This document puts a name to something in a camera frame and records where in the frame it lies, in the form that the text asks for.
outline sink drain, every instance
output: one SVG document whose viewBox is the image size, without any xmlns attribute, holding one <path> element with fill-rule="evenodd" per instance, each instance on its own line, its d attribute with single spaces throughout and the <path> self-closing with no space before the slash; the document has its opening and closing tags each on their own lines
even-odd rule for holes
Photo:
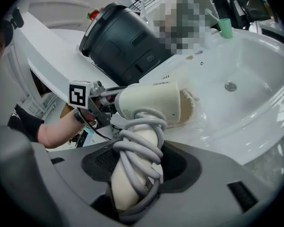
<svg viewBox="0 0 284 227">
<path fill-rule="evenodd" d="M 234 92 L 235 90 L 237 90 L 237 85 L 233 82 L 228 82 L 225 84 L 225 89 L 227 91 Z"/>
</svg>

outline coiled cord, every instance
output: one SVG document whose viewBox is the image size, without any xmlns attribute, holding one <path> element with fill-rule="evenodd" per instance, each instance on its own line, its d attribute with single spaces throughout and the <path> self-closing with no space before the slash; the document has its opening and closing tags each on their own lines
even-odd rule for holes
<svg viewBox="0 0 284 227">
<path fill-rule="evenodd" d="M 120 152 L 120 159 L 127 178 L 137 194 L 140 197 L 143 197 L 143 199 L 132 208 L 119 214 L 121 222 L 132 222 L 138 220 L 144 215 L 146 207 L 151 204 L 157 195 L 160 185 L 160 173 L 151 167 L 145 167 L 145 165 L 140 162 L 136 153 L 139 153 L 156 164 L 160 164 L 161 158 L 163 157 L 163 153 L 161 151 L 164 143 L 163 131 L 167 128 L 167 119 L 165 115 L 152 108 L 142 107 L 135 110 L 133 112 L 133 118 L 134 120 L 129 121 L 124 130 L 120 132 L 120 137 L 123 141 L 116 142 L 113 145 L 113 148 Z M 148 124 L 155 130 L 158 137 L 157 146 L 153 145 L 147 139 L 139 136 L 138 134 L 128 130 L 133 126 L 141 124 Z M 137 167 L 147 176 L 147 189 L 141 184 L 132 165 Z M 148 177 L 154 179 L 154 184 L 151 184 Z"/>
</svg>

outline black sleeve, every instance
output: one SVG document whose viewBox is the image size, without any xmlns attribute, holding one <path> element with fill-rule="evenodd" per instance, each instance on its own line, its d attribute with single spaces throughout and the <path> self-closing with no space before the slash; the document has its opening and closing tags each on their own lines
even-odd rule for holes
<svg viewBox="0 0 284 227">
<path fill-rule="evenodd" d="M 37 133 L 40 128 L 40 125 L 44 123 L 44 120 L 38 119 L 29 113 L 27 113 L 23 108 L 19 105 L 15 107 L 17 114 L 19 115 L 24 128 L 30 135 L 34 138 L 35 142 L 37 142 Z"/>
</svg>

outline pixelated area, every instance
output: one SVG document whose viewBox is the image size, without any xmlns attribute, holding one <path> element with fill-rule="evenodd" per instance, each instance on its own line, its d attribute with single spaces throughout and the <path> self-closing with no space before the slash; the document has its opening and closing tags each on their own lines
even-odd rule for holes
<svg viewBox="0 0 284 227">
<path fill-rule="evenodd" d="M 174 54 L 188 54 L 198 49 L 216 24 L 205 14 L 210 0 L 162 0 L 151 12 L 153 31 L 160 43 Z"/>
</svg>

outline sink basin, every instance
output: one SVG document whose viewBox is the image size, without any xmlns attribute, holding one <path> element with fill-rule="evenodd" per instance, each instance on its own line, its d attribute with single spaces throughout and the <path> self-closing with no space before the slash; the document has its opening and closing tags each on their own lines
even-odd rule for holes
<svg viewBox="0 0 284 227">
<path fill-rule="evenodd" d="M 212 49 L 175 55 L 140 82 L 168 78 L 198 98 L 192 121 L 167 129 L 166 140 L 245 164 L 284 135 L 284 45 L 244 30 L 233 34 L 212 35 Z"/>
</svg>

